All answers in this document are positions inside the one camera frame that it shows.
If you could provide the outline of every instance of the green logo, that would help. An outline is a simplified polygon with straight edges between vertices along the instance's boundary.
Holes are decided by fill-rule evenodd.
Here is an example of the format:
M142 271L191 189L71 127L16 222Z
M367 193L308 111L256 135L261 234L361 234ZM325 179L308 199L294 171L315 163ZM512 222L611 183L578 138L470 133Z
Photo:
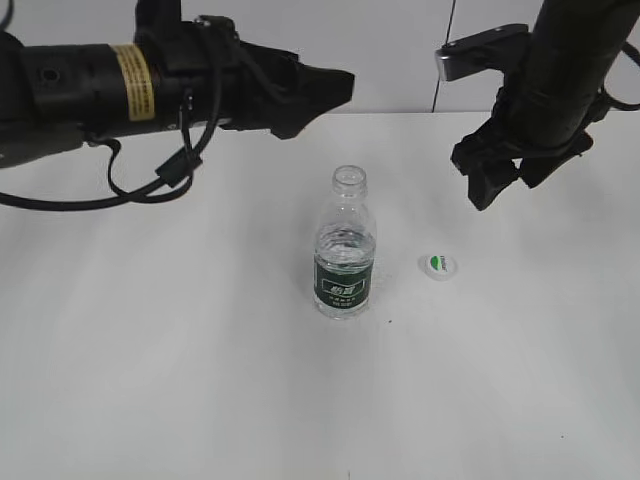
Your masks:
M447 265L447 257L445 256L431 257L431 268L433 268L436 272L449 273L449 266Z
M341 298L352 298L356 295L360 295L364 291L365 286L365 279L360 280L355 285L342 285L340 283L332 282L331 280L322 279L322 291Z
M436 272L440 271L440 257L431 257L431 266Z

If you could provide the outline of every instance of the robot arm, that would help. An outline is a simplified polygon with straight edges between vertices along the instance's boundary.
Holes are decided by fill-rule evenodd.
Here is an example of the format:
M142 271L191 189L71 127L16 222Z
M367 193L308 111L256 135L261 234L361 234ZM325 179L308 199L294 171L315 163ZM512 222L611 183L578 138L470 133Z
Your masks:
M452 156L469 177L478 210L518 178L534 188L589 150L585 129L610 107L640 109L613 100L603 87L623 49L640 61L625 43L638 17L638 0L545 0L531 34L526 25L506 25L436 52L444 80L486 69L505 75L491 119ZM514 159L523 159L519 169Z
M2 22L6 27L13 12ZM299 62L296 54L240 40L233 22L183 22L180 0L139 0L134 43L24 47L0 29L0 168L104 144L116 137L181 130L185 147L160 167L155 188L117 198L157 203L150 191L192 180L220 125L295 137L316 117L351 100L354 76ZM207 124L191 145L188 129ZM0 194L0 203L44 210L87 210L90 202L48 202Z

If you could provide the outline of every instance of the bottle opening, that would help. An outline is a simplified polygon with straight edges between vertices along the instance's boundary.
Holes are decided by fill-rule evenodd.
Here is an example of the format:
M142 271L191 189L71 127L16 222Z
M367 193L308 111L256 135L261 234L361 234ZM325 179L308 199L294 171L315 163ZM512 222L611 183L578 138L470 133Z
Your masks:
M333 174L333 190L339 195L362 196L367 194L367 174L355 165L339 167Z

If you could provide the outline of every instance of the yellow label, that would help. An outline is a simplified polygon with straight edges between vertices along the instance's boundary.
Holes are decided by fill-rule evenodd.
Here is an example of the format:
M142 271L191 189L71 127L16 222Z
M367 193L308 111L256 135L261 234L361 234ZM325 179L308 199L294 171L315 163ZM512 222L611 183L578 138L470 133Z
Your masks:
M118 57L129 100L129 120L142 122L156 116L149 66L137 45L111 47Z

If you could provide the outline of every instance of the water bottle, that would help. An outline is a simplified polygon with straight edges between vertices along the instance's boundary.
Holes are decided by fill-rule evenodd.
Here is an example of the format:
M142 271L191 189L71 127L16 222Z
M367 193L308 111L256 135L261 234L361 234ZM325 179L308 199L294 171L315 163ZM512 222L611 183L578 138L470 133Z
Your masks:
M367 174L353 165L333 175L333 195L315 239L314 292L326 316L346 319L369 301L376 252L376 222L369 211Z

